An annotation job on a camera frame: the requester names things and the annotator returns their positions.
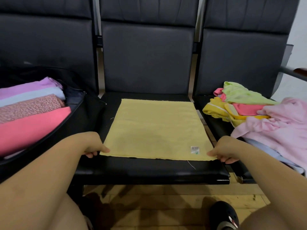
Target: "hand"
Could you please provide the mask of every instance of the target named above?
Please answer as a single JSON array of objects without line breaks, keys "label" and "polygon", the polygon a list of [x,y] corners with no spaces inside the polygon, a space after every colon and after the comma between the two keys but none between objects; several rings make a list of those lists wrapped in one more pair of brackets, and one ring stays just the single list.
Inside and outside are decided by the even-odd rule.
[{"label": "hand", "polygon": [[103,145],[101,142],[100,136],[97,132],[88,131],[83,133],[78,133],[73,135],[72,137],[76,137],[76,140],[81,140],[84,142],[84,155],[88,158],[93,158],[93,156],[97,156],[98,152],[108,153],[110,150]]},{"label": "hand", "polygon": [[207,155],[216,156],[217,159],[225,162],[225,164],[232,164],[240,160],[240,154],[246,152],[250,146],[248,143],[231,136],[223,136],[219,139],[215,148],[209,151]]}]

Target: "chair backrest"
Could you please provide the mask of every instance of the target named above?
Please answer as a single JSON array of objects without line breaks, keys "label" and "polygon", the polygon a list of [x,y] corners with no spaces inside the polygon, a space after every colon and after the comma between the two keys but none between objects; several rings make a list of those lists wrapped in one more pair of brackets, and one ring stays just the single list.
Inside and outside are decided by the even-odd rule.
[{"label": "chair backrest", "polygon": [[100,0],[106,91],[187,94],[199,0]]},{"label": "chair backrest", "polygon": [[299,0],[207,0],[194,95],[234,81],[271,97]]},{"label": "chair backrest", "polygon": [[0,0],[0,65],[70,69],[98,92],[92,0]]}]

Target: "armrest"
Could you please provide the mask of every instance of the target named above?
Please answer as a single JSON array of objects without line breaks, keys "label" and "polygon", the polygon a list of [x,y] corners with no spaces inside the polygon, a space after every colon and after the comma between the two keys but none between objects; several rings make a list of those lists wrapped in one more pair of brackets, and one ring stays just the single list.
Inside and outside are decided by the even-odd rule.
[{"label": "armrest", "polygon": [[303,81],[307,81],[307,70],[305,70],[305,69],[292,70],[292,69],[289,69],[287,67],[281,66],[279,71],[282,72],[282,73],[288,74],[292,77],[296,77],[298,79],[301,79]]}]

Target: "light blue cloth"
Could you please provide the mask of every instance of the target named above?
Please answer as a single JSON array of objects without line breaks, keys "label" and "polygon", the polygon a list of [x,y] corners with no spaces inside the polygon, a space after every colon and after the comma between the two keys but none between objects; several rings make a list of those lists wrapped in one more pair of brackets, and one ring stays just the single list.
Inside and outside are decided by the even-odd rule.
[{"label": "light blue cloth", "polygon": [[303,174],[305,172],[303,168],[301,168],[297,164],[293,163],[292,161],[284,158],[282,155],[279,154],[279,152],[273,150],[272,148],[266,146],[265,144],[260,143],[260,142],[254,140],[254,139],[248,139],[248,138],[243,138],[243,139],[245,140],[246,143],[249,143],[249,144],[259,148],[260,150],[266,152],[270,156],[278,159],[280,162],[286,163],[288,166],[290,166],[292,169],[294,169],[298,173]]},{"label": "light blue cloth", "polygon": [[43,97],[46,95],[54,94],[62,101],[65,100],[65,95],[63,91],[59,87],[50,87],[50,88],[43,88],[35,91],[29,91],[21,94],[17,94],[5,99],[0,100],[0,107],[14,104],[16,102],[26,101],[37,97]]}]

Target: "loose thread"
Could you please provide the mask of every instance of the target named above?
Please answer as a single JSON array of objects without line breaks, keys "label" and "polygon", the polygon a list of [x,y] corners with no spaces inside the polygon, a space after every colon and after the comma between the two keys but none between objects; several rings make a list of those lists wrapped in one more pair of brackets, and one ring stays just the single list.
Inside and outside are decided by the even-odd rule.
[{"label": "loose thread", "polygon": [[[190,164],[190,166],[192,166],[191,163],[190,163],[189,161],[187,161],[187,162]],[[194,170],[196,170],[194,166],[192,166],[192,167],[194,168]]]}]

